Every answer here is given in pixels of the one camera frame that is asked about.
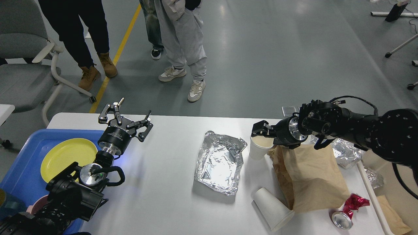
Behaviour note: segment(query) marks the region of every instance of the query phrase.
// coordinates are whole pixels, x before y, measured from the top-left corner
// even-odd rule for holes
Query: gray office chair
[[[56,67],[64,49],[48,38],[42,15],[34,0],[0,0],[0,58],[34,58],[36,64],[4,64],[0,66],[0,104],[14,105],[14,112],[25,112],[45,101],[54,84],[58,84],[42,109],[42,119],[64,85],[89,97],[84,89],[59,76]],[[52,59],[51,66],[42,59]]]

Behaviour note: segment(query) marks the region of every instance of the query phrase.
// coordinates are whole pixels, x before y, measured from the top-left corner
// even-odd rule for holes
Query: white paper cup
[[[273,138],[267,138],[264,136],[250,137],[250,157],[254,160],[260,160],[264,158],[268,150],[273,147]]]
[[[289,210],[266,188],[259,189],[254,194],[253,199],[273,232],[287,224],[295,214],[293,210]]]

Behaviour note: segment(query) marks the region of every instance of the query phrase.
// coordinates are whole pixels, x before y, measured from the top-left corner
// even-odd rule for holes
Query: black pants
[[[109,34],[102,0],[39,0],[39,5],[79,67],[94,64],[84,40],[80,18],[89,28],[96,52],[109,51]]]

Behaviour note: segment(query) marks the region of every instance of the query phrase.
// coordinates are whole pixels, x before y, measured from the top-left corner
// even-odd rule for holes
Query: chair armrest
[[[46,46],[35,56],[35,58],[32,60],[32,63],[39,63],[43,58],[45,58],[49,52],[52,50],[52,48],[55,46],[55,43],[46,42]]]
[[[56,51],[61,53],[64,51],[62,46],[58,46],[54,40],[48,37],[48,41],[46,42],[46,46],[35,56],[32,60],[32,63],[39,63],[43,58],[45,58],[51,51]]]

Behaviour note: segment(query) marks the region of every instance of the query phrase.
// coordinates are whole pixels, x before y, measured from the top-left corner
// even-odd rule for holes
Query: yellow floor line
[[[135,14],[132,17],[131,23],[129,24],[129,27],[126,30],[125,36],[123,37],[122,42],[120,43],[119,49],[117,50],[116,55],[113,58],[113,64],[115,65],[117,64],[117,61],[119,61],[120,55],[122,54],[123,48],[125,47],[125,44],[128,41],[129,35],[132,31],[133,26],[135,25],[136,18],[138,17],[140,10],[141,10],[141,4],[138,5],[138,8],[136,9]],[[93,103],[89,113],[96,112],[97,107],[99,106],[100,100],[102,99],[103,93],[105,92],[108,83],[109,83],[109,78],[105,77],[102,83],[102,86],[100,87],[100,90],[96,95],[97,101]]]

